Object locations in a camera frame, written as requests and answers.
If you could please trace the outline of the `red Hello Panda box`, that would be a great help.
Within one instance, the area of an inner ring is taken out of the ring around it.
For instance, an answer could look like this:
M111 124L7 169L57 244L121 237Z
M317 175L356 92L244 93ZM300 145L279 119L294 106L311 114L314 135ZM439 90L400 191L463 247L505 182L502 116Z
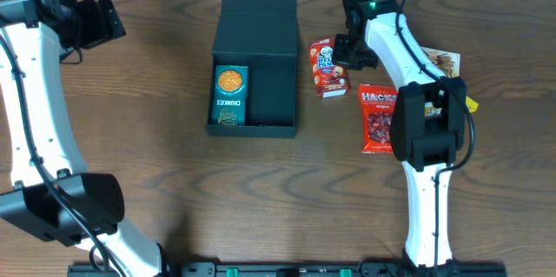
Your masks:
M350 89L347 70L333 64L334 41L328 37L308 45L316 94L322 98L344 96Z

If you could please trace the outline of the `dark green gift box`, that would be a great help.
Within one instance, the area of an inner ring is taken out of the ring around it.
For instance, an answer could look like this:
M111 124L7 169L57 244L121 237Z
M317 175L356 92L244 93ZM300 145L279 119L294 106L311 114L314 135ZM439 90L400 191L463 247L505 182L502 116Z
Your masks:
M209 135L293 138L296 134L297 0L222 0L212 48ZM243 66L248 75L244 123L218 122L219 66Z

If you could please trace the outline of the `brown Pocky box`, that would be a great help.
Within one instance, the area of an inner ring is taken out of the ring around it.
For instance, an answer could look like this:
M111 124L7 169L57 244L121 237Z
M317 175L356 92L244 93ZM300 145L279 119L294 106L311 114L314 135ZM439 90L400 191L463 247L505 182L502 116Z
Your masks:
M422 47L429 60L442 69L447 76L460 75L460 54L450 51Z

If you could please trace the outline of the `teal Chunkies cookie box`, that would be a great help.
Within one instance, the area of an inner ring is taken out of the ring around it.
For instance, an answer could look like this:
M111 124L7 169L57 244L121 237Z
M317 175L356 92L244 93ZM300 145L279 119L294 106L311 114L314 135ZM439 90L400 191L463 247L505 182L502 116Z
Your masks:
M217 65L211 122L244 126L248 97L248 66Z

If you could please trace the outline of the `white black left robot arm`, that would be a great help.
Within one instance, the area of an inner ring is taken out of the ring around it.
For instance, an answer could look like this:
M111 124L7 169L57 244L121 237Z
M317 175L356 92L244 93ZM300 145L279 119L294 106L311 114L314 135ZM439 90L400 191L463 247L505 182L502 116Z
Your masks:
M125 217L111 174L89 172L73 135L60 66L123 37L111 0L1 0L1 90L12 147L4 220L89 254L97 276L164 276L162 247Z

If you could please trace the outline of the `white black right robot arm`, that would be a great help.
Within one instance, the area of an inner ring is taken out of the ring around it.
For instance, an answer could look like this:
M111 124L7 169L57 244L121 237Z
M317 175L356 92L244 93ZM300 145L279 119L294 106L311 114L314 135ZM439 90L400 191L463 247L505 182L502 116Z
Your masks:
M434 65L414 39L396 0L342 0L347 34L332 61L349 69L383 64L397 98L390 144L407 180L409 229L404 259L415 274L443 274L453 256L447 238L450 174L473 121L467 87Z

